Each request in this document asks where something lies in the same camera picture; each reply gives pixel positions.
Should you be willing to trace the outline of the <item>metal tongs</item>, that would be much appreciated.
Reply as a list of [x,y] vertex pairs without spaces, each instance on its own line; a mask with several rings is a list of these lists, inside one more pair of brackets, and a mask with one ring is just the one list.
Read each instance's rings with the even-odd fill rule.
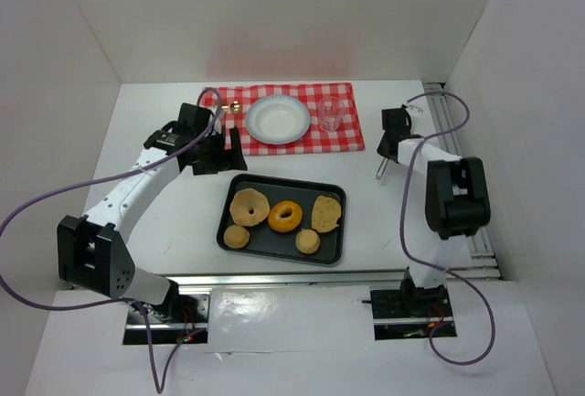
[[378,166],[375,178],[377,181],[380,181],[382,179],[382,177],[384,176],[386,169],[388,167],[388,159],[386,157],[384,157],[380,163],[380,165]]

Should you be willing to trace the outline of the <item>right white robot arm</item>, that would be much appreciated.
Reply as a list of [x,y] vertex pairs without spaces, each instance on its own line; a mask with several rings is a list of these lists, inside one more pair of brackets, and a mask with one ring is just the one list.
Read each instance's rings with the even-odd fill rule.
[[[446,296],[447,271],[465,240],[491,218],[484,165],[477,157],[450,154],[413,133],[413,120],[402,106],[381,111],[383,135],[377,153],[382,157],[376,179],[389,162],[407,168],[399,216],[399,241],[410,261],[400,284],[401,299],[410,316],[424,316]],[[424,178],[424,213],[433,240],[417,256],[406,245],[406,207],[415,174]]]

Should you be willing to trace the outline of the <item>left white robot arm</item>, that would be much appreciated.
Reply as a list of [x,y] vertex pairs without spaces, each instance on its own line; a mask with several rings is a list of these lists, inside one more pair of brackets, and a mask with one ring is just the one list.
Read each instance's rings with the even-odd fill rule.
[[162,321],[197,306],[180,294],[177,282],[139,268],[127,243],[156,197],[186,168],[196,176],[246,169],[239,128],[226,129],[221,116],[182,104],[177,120],[146,139],[129,176],[82,216],[59,223],[61,280],[111,299],[138,301]]

